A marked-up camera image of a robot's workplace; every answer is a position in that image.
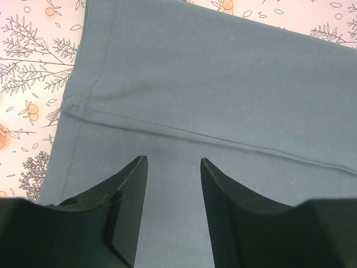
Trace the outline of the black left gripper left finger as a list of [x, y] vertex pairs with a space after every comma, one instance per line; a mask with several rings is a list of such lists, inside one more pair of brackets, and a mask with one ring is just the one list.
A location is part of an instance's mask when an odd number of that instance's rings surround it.
[[133, 267], [148, 159], [58, 205], [1, 200], [2, 267]]

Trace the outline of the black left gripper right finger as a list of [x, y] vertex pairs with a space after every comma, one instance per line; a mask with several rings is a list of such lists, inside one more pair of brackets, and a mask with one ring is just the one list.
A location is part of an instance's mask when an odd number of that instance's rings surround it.
[[215, 267], [355, 267], [356, 199], [290, 206], [200, 163]]

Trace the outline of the blue-grey t-shirt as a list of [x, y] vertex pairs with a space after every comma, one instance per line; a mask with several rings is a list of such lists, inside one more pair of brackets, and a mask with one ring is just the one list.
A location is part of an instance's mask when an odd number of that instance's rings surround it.
[[213, 267], [200, 161], [273, 200], [356, 197], [356, 51], [183, 1], [87, 1], [39, 202], [139, 155], [137, 267]]

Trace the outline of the floral patterned table mat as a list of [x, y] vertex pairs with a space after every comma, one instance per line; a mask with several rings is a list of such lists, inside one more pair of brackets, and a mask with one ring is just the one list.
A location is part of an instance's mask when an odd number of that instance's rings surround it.
[[[356, 48], [355, 1], [194, 5]], [[85, 1], [1, 2], [1, 198], [38, 201], [85, 6]]]

